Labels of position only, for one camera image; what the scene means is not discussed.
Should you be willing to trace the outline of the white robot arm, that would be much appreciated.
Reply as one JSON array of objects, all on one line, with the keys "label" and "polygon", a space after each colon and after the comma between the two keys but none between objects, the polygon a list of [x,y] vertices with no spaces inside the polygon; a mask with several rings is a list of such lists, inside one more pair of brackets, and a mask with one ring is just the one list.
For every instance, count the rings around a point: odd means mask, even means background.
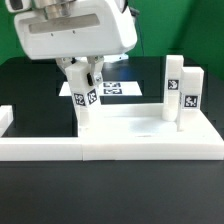
[{"label": "white robot arm", "polygon": [[26,55],[33,59],[85,57],[91,83],[102,82],[96,64],[137,42],[128,0],[5,0]]}]

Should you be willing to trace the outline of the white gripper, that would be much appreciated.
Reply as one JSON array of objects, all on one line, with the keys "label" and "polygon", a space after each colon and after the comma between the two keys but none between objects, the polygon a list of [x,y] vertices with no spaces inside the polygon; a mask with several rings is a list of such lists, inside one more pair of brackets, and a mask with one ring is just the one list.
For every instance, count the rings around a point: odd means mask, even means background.
[{"label": "white gripper", "polygon": [[88,57],[90,86],[103,82],[105,55],[125,53],[134,48],[137,34],[128,6],[117,0],[74,0],[70,14],[49,19],[42,9],[19,13],[14,24],[21,46],[33,59],[55,59],[66,74],[70,57]]}]

